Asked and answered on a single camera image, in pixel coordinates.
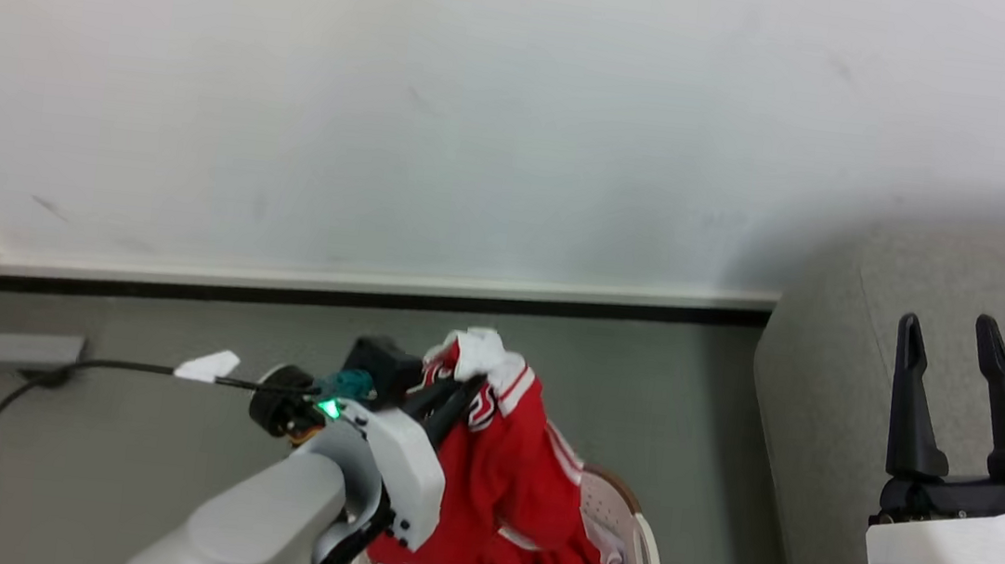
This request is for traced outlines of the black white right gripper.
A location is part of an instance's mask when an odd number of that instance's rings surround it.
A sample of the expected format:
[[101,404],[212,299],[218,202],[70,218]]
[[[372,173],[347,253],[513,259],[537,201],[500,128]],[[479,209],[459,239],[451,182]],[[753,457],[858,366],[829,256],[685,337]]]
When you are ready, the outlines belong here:
[[904,313],[885,457],[894,479],[883,485],[880,510],[868,520],[868,564],[1005,564],[1005,484],[998,483],[1005,482],[1005,342],[988,314],[978,315],[975,328],[991,411],[986,465],[993,481],[938,480],[947,477],[949,464],[938,449],[926,399],[926,344],[918,315]]

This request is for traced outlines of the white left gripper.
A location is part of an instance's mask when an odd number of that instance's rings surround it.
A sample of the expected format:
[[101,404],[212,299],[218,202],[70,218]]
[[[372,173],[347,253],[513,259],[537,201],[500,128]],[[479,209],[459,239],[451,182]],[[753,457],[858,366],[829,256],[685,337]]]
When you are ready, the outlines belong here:
[[[455,426],[466,422],[487,378],[436,378],[404,400],[403,411],[372,411],[356,400],[321,404],[331,419],[312,440],[311,450],[342,471],[351,507],[377,516],[381,494],[394,513],[399,544],[418,551],[440,522],[446,479],[435,449]],[[426,432],[414,419],[427,419]]]

